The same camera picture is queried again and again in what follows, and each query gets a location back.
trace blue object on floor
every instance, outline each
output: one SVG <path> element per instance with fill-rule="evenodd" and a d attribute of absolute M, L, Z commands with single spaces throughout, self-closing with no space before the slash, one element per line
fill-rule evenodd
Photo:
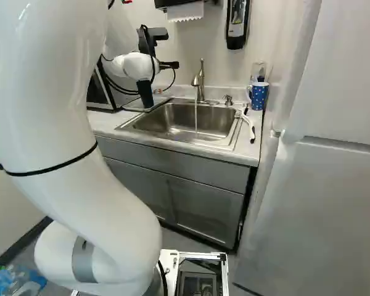
<path fill-rule="evenodd" d="M 0 296 L 38 295 L 46 286 L 47 280 L 37 271 L 10 265 L 8 268 L 0 266 Z"/>

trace cabinet door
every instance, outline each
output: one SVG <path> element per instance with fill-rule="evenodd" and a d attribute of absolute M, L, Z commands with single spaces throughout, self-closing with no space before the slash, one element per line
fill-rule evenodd
<path fill-rule="evenodd" d="M 136 165 L 105 158 L 112 173 L 159 218 L 173 221 L 165 175 Z"/>
<path fill-rule="evenodd" d="M 172 176 L 168 176 L 168 184 L 178 226 L 233 247 L 242 194 Z"/>

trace paper towel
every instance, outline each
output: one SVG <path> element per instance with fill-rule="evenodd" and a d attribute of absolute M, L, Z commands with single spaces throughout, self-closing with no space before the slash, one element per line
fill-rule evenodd
<path fill-rule="evenodd" d="M 198 20 L 204 16 L 204 0 L 169 6 L 166 17 L 169 22 L 186 22 Z"/>

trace black soap dispenser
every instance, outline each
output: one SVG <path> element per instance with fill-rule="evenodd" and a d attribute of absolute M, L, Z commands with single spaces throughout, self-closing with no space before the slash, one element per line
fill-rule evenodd
<path fill-rule="evenodd" d="M 247 41 L 249 10 L 252 0 L 228 0 L 226 44 L 228 49 L 242 49 Z"/>

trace faucet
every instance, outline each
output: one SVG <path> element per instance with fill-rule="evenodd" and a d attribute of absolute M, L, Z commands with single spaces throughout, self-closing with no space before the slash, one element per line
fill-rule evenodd
<path fill-rule="evenodd" d="M 197 88 L 197 102 L 201 103 L 204 102 L 204 60 L 200 59 L 200 62 L 202 63 L 202 68 L 200 69 L 200 72 L 195 75 L 191 82 L 191 86 Z"/>
<path fill-rule="evenodd" d="M 204 60 L 200 59 L 201 68 L 198 74 L 195 75 L 191 82 L 191 86 L 197 87 L 197 103 L 199 104 L 208 104 L 208 105 L 218 105 L 218 101 L 205 100 L 204 93 Z"/>

